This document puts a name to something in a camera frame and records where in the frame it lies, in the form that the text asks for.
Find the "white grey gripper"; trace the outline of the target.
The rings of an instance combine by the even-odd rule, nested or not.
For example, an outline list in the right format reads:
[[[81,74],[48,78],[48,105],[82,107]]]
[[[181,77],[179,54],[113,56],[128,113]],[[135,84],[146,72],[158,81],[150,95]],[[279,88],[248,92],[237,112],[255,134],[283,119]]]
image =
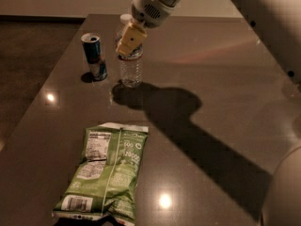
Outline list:
[[[173,7],[169,7],[159,0],[133,0],[131,19],[120,30],[116,52],[121,56],[128,56],[147,37],[147,28],[160,26],[172,13]]]

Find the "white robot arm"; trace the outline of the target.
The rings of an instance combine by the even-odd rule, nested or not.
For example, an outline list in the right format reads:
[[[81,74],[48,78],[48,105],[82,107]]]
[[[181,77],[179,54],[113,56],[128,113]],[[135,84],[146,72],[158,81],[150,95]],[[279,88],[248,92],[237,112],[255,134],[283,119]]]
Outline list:
[[[133,0],[132,16],[121,31],[116,52],[128,56],[160,26],[181,0]],[[301,0],[230,0],[260,38],[282,71],[301,83]],[[259,226],[301,225],[301,147],[280,161],[267,191]]]

